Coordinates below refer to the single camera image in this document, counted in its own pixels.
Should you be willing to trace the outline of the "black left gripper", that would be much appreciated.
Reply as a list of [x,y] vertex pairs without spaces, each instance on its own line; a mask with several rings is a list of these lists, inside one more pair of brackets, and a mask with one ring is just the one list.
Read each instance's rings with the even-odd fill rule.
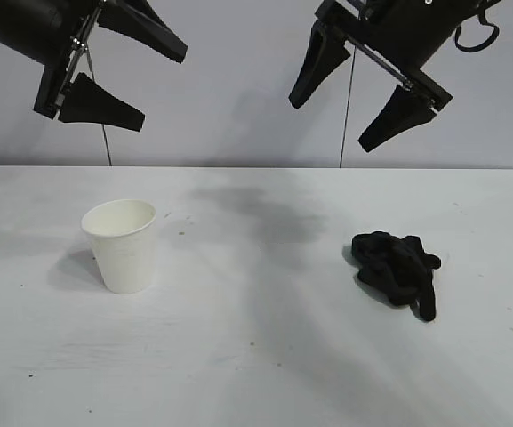
[[94,25],[136,40],[178,63],[188,46],[148,1],[0,1],[0,43],[43,65],[33,110],[62,123],[111,125],[139,132],[145,115],[72,75]]

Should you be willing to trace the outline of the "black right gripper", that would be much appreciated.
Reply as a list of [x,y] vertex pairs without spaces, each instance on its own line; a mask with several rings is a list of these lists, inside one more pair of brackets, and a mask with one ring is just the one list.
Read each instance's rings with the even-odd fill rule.
[[359,136],[362,149],[369,153],[398,134],[425,125],[436,117],[433,109],[442,110],[453,96],[424,74],[422,67],[478,5],[478,1],[466,0],[392,1],[372,15],[366,13],[370,8],[364,4],[356,16],[337,1],[323,1],[289,102],[295,109],[307,102],[350,57],[345,47],[349,41],[411,89],[395,88]]

